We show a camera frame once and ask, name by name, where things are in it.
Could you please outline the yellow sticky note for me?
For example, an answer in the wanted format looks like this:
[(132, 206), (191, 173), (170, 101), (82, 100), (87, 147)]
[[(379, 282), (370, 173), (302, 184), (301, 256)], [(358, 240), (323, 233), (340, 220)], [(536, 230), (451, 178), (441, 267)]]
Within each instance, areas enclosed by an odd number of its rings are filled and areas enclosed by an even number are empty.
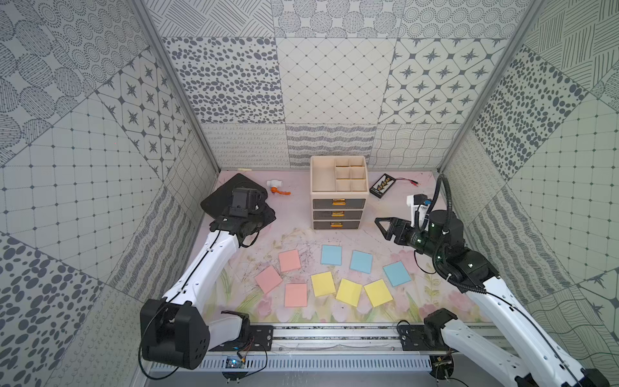
[(363, 286), (361, 284), (352, 282), (348, 279), (342, 279), (339, 284), (336, 299), (349, 306), (357, 307), (359, 305), (362, 289)]
[(336, 293), (335, 282), (331, 271), (314, 274), (310, 279), (316, 298)]
[(364, 286), (364, 290), (372, 307), (378, 307), (393, 301), (393, 296), (388, 290), (384, 280), (378, 280)]

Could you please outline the beige drawer organizer cabinet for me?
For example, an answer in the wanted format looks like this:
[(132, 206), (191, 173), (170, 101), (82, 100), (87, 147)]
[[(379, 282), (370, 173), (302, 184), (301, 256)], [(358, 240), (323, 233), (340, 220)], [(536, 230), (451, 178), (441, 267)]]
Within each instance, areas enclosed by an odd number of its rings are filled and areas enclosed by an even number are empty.
[[(315, 221), (313, 211), (320, 211), (313, 209), (314, 199), (365, 198), (365, 209), (368, 197), (368, 169), (363, 156), (312, 156), (310, 158), (312, 225)], [(341, 221), (360, 221), (361, 226), (362, 219)]]

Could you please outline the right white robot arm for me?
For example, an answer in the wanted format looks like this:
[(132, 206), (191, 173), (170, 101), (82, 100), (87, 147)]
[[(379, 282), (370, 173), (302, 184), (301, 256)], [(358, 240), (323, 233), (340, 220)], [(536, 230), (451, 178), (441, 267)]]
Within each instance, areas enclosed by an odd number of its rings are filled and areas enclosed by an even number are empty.
[(587, 369), (569, 355), (515, 298), (498, 270), (481, 253), (466, 247), (464, 224), (452, 211), (432, 211), (427, 225), (398, 218), (377, 218), (383, 237), (428, 256), (437, 275), (467, 295), (491, 319), (515, 353), (473, 332), (445, 308), (424, 319), (433, 347), (467, 356), (504, 386), (607, 386), (598, 369)]

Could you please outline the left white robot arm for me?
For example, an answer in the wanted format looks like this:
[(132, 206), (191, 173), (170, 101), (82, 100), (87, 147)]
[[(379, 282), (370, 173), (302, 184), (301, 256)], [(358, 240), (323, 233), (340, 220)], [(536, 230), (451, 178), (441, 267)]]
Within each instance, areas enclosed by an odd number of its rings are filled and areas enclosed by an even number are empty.
[(258, 236), (275, 220), (270, 206), (253, 206), (248, 211), (226, 209), (211, 223), (206, 243), (190, 267), (162, 298), (143, 305), (138, 361), (196, 369), (210, 350), (230, 345), (243, 351), (255, 343), (247, 314), (223, 311), (219, 319), (206, 322), (202, 313), (227, 262), (248, 247), (244, 240)]

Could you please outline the blue sticky note middle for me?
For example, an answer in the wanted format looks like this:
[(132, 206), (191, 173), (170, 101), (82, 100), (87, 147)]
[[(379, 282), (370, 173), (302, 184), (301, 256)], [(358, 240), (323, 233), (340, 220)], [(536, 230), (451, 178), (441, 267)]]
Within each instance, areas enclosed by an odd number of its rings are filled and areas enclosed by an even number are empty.
[(359, 273), (370, 274), (372, 272), (373, 255), (360, 251), (351, 254), (350, 269)]

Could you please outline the blue sticky note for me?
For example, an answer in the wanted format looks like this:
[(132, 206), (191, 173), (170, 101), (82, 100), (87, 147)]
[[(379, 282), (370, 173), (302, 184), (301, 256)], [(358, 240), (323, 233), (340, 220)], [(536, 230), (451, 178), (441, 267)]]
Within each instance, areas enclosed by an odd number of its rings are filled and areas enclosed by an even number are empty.
[(342, 264), (343, 249), (341, 246), (323, 245), (321, 264), (340, 266)]
[(372, 272), (373, 255), (360, 251), (351, 254), (350, 269), (359, 273), (370, 274)]
[(398, 287), (411, 281), (406, 266), (401, 261), (383, 267), (386, 277), (392, 287)]

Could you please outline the blue sticky note right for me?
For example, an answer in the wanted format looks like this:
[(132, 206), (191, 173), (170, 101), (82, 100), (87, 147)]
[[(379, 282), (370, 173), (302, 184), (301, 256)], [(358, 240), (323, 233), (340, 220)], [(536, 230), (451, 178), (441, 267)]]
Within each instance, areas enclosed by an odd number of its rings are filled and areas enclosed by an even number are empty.
[(401, 261), (383, 267), (386, 277), (392, 287), (398, 287), (411, 281), (406, 266)]

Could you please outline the pink sticky note upper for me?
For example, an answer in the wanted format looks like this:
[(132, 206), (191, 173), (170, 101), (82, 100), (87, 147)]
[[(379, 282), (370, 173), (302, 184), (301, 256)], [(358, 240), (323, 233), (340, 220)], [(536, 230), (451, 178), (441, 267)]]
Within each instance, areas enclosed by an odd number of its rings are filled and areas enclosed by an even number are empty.
[(298, 250), (291, 250), (278, 255), (280, 271), (282, 273), (301, 269), (301, 258)]

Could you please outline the blue sticky note left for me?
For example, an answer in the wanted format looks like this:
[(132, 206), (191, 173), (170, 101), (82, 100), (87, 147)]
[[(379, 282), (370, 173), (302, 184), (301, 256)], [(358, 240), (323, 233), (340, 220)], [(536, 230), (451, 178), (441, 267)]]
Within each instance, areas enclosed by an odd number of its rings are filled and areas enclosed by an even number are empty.
[(341, 246), (323, 245), (321, 264), (340, 266), (342, 264), (343, 249)]

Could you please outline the pink sticky note left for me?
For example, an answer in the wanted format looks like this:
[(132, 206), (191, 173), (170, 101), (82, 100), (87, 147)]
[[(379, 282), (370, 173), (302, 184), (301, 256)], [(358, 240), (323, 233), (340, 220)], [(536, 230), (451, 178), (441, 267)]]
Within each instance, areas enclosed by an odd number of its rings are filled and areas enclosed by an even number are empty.
[(271, 265), (255, 277), (256, 284), (263, 294), (268, 294), (282, 283), (282, 278), (277, 270)]

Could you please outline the pink sticky note lower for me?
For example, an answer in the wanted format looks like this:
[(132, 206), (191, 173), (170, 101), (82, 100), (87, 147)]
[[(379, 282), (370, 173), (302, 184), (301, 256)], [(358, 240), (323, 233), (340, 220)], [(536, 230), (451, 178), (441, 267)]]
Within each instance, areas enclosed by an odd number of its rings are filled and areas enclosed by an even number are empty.
[(285, 285), (285, 307), (304, 308), (308, 303), (306, 283), (290, 283)]

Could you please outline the small green circuit board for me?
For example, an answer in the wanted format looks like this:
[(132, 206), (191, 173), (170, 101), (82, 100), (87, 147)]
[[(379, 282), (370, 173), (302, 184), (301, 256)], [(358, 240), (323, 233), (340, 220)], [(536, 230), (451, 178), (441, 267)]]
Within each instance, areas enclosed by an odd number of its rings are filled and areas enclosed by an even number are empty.
[(237, 357), (228, 356), (225, 361), (224, 369), (226, 370), (245, 369), (245, 361), (244, 359), (238, 358), (238, 356)]

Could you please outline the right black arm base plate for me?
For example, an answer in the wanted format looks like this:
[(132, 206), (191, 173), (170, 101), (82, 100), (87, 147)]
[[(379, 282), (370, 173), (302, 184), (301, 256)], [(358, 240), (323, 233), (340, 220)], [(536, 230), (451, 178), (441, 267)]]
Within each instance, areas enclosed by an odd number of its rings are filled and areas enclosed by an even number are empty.
[(401, 349), (404, 352), (447, 352), (448, 346), (438, 340), (431, 339), (422, 325), (409, 325), (406, 323), (396, 326)]

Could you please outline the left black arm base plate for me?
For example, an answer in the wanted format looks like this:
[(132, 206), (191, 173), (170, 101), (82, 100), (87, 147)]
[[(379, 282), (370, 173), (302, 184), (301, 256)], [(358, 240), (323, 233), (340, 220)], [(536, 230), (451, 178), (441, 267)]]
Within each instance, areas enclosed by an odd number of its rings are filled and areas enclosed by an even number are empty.
[(210, 349), (210, 352), (270, 352), (273, 337), (273, 325), (251, 325), (246, 339), (222, 343)]

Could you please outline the aluminium mounting rail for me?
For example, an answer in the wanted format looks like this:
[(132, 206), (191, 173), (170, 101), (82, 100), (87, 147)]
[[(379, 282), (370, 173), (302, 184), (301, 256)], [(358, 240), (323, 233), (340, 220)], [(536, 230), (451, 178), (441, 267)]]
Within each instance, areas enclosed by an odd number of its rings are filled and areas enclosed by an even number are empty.
[(406, 337), (404, 323), (293, 323), (275, 324), (267, 339), (272, 351), (377, 350), (400, 351)]

